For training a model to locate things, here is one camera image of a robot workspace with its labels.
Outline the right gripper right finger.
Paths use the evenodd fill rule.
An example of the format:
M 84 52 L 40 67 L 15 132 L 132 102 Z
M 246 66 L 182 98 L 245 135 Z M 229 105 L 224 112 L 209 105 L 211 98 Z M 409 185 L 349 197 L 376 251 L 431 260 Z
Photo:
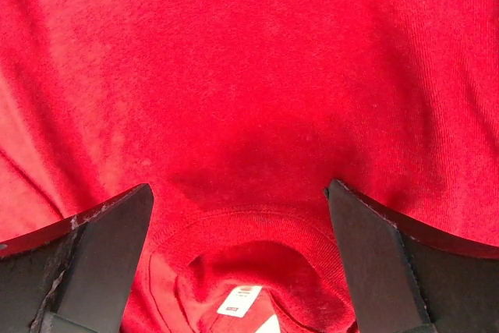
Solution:
M 334 180 L 325 190 L 361 332 L 496 332 L 498 248 L 393 211 Z

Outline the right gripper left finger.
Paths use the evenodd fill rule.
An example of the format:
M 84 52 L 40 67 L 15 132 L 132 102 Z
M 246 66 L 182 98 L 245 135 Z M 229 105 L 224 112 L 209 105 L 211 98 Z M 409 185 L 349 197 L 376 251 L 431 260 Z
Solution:
M 117 332 L 154 204 L 144 183 L 1 243 L 3 332 Z

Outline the red t shirt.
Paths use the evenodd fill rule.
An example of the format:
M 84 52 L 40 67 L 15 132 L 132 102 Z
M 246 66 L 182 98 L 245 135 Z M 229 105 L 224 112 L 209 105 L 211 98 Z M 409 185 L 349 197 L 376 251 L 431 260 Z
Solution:
M 340 179 L 498 243 L 498 0 L 1 0 L 1 237 L 140 183 L 124 332 L 354 332 Z

